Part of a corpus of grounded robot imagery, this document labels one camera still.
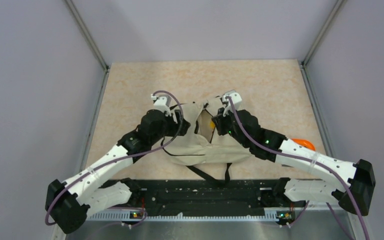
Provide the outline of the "yellow eraser block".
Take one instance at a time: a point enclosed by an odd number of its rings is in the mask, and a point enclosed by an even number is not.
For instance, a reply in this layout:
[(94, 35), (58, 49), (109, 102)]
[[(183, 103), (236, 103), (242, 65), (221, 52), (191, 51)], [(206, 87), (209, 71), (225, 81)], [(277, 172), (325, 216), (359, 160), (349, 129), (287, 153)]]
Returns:
[(214, 122), (213, 122), (213, 121), (211, 121), (209, 125), (210, 125), (210, 128), (211, 128), (212, 130), (214, 130), (214, 129), (215, 129), (215, 127), (216, 127), (216, 125), (214, 124)]

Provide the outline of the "cream canvas backpack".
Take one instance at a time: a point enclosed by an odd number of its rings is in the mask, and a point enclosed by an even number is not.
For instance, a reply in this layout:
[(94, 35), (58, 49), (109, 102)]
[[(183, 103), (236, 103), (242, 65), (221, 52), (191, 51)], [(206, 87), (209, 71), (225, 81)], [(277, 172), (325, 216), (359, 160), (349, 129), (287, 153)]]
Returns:
[[(183, 118), (191, 126), (186, 135), (177, 136), (162, 150), (170, 160), (184, 165), (206, 180), (213, 187), (223, 188), (230, 182), (229, 168), (233, 163), (247, 160), (252, 155), (229, 135), (218, 135), (210, 122), (219, 108), (223, 108), (221, 97), (205, 99), (201, 102), (183, 103)], [(199, 164), (226, 164), (224, 179), (219, 180), (196, 167)]]

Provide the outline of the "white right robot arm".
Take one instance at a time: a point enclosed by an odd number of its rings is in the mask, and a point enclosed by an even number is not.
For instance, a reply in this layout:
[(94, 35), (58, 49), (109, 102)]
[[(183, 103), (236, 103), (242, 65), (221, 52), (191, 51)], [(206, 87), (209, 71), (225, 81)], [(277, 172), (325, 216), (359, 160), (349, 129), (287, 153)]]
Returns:
[(376, 186), (373, 165), (364, 159), (339, 160), (296, 143), (291, 138), (262, 128), (258, 119), (246, 110), (220, 108), (212, 118), (217, 133), (228, 135), (254, 157), (286, 165), (318, 177), (319, 188), (312, 181), (303, 187), (289, 179), (273, 192), (279, 206), (291, 201), (337, 202), (345, 211), (368, 216)]

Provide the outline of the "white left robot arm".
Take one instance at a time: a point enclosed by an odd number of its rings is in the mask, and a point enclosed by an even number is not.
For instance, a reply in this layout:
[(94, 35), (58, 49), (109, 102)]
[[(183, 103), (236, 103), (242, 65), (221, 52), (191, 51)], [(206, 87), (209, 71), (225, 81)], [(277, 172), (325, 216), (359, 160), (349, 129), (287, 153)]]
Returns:
[(149, 110), (134, 130), (126, 133), (89, 168), (63, 181), (55, 179), (48, 185), (45, 224), (57, 225), (64, 234), (71, 234), (98, 212), (122, 204), (136, 206), (141, 198), (139, 191), (119, 181), (111, 186), (103, 185), (143, 156), (161, 150), (161, 147), (153, 148), (158, 141), (183, 136), (188, 127), (182, 108)]

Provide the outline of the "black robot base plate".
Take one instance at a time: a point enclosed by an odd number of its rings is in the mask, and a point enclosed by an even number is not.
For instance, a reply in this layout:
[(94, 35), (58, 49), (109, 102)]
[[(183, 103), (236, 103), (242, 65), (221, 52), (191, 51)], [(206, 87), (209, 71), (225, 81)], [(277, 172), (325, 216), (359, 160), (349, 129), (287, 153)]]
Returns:
[(139, 180), (124, 178), (132, 195), (120, 207), (144, 208), (150, 217), (263, 216), (270, 208), (304, 206), (280, 192), (279, 180), (231, 180), (216, 187), (205, 180)]

